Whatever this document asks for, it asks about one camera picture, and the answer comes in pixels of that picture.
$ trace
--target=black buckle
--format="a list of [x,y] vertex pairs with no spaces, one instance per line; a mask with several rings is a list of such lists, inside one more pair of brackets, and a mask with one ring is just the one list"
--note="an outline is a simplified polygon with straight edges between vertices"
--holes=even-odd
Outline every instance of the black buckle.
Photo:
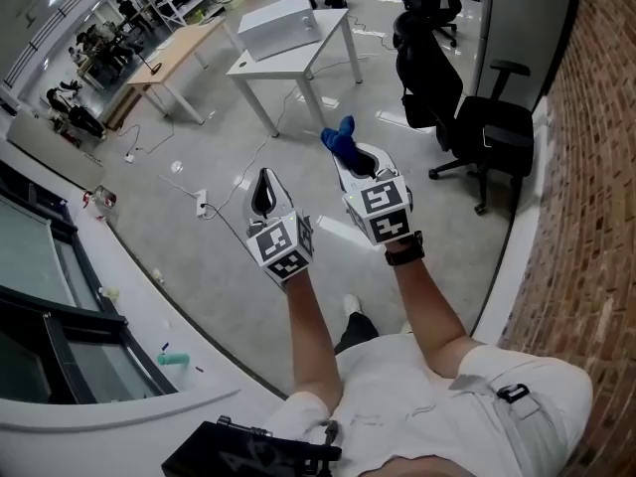
[[524,384],[516,384],[515,386],[502,387],[497,391],[497,398],[503,399],[508,404],[512,404],[530,393],[530,390]]

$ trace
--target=window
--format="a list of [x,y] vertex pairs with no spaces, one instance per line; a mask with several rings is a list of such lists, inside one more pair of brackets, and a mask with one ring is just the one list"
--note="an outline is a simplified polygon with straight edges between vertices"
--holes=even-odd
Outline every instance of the window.
[[66,202],[0,162],[0,398],[58,404],[175,393],[95,275]]

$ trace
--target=railing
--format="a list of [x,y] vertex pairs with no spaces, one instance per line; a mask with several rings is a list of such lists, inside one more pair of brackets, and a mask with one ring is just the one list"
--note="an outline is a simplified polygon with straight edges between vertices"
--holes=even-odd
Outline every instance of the railing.
[[7,76],[3,79],[4,83],[9,86],[9,88],[13,88],[13,84],[16,82],[16,79],[20,76],[22,70],[27,66],[38,49],[44,44],[45,40],[81,1],[82,0],[67,0],[64,4],[58,7],[53,16],[51,16],[36,35],[33,36],[33,39],[29,41],[29,45],[22,51],[18,60],[16,60],[9,73],[7,73]]

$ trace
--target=blue plush toy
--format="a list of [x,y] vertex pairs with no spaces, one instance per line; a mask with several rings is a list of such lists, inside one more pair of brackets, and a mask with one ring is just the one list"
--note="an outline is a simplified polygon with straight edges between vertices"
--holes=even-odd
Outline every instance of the blue plush toy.
[[350,170],[359,167],[358,149],[353,134],[356,122],[351,115],[345,116],[340,122],[338,130],[325,127],[320,134],[320,139],[331,152],[337,155]]

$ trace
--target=white shoe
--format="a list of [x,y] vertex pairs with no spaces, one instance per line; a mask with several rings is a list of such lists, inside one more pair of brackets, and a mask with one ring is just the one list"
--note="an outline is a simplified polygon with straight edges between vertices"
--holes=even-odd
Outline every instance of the white shoe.
[[410,326],[410,322],[408,320],[406,320],[402,324],[401,329],[399,329],[399,332],[401,334],[412,334],[413,333],[413,328]]
[[342,309],[343,311],[345,311],[347,318],[349,318],[354,313],[362,313],[360,299],[356,295],[347,293],[342,299]]

